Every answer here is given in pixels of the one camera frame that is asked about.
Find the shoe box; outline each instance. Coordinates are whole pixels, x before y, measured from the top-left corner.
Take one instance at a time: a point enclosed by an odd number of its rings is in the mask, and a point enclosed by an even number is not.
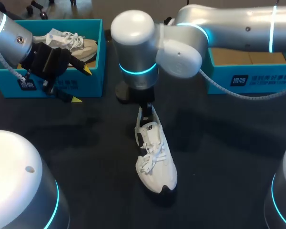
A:
[[[286,89],[286,53],[210,48],[202,70],[222,87],[239,94]],[[224,94],[207,82],[208,94]]]
[[[86,76],[75,68],[68,68],[59,76],[55,86],[64,92],[77,98],[101,97],[103,91],[104,69],[106,59],[106,41],[102,20],[34,20],[16,21],[18,24],[31,31],[34,36],[44,36],[52,28],[59,31],[78,33],[85,39],[92,39],[98,42],[96,61],[87,64],[92,75]],[[25,75],[26,70],[17,68],[16,71]],[[42,91],[43,80],[34,74],[30,76],[36,85],[34,91],[21,90],[17,78],[0,63],[0,90],[5,98],[44,98],[48,97]]]

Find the white sneaker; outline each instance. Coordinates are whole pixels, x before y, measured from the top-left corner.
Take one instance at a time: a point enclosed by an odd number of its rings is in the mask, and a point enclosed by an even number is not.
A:
[[[77,59],[90,62],[97,53],[97,43],[94,40],[84,39],[77,33],[60,32],[52,29],[47,35],[33,37],[34,43],[43,42],[51,48],[68,49]]]
[[[172,191],[177,185],[177,170],[173,162],[159,117],[153,109],[153,121],[140,126],[142,108],[139,108],[135,128],[140,156],[135,165],[144,185],[155,193]]]

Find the white shoelace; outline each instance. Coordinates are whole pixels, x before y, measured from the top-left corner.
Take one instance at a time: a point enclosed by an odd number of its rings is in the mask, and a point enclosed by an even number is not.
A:
[[[145,142],[144,146],[147,151],[147,154],[143,157],[144,162],[141,167],[141,171],[145,173],[149,173],[152,171],[155,164],[159,161],[166,160],[166,153],[165,153],[165,147],[164,147],[164,141],[162,138],[162,131],[160,130],[160,139],[161,142],[158,144],[147,144]]]
[[[70,48],[70,51],[74,48],[83,48],[84,47],[84,39],[85,37],[79,36],[77,33],[73,34],[70,32],[63,32],[63,36],[65,36],[65,39],[67,42],[65,44],[62,44],[62,46],[66,46],[71,44],[72,47]]]

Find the black table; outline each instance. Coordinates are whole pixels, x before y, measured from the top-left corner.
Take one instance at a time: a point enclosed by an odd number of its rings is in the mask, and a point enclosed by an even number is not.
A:
[[[104,96],[64,104],[3,99],[0,129],[32,142],[68,199],[71,229],[264,229],[263,202],[286,149],[286,96],[251,102],[207,95],[200,76],[160,74],[154,106],[178,171],[160,206],[135,171],[137,105],[121,105],[108,44]]]

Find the black mount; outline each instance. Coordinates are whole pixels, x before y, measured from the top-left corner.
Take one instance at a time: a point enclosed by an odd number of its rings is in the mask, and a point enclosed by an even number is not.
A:
[[[76,59],[69,50],[53,49],[41,42],[33,43],[29,55],[21,63],[21,66],[28,71],[25,75],[26,80],[32,73],[45,81],[42,90],[47,95],[54,95],[64,102],[70,102],[73,98],[72,95],[54,87],[56,79],[67,70],[69,63],[84,73],[85,62]]]
[[[115,95],[121,104],[138,104],[142,108],[143,117],[153,114],[154,87],[145,90],[136,90],[129,87],[124,81],[115,87]]]

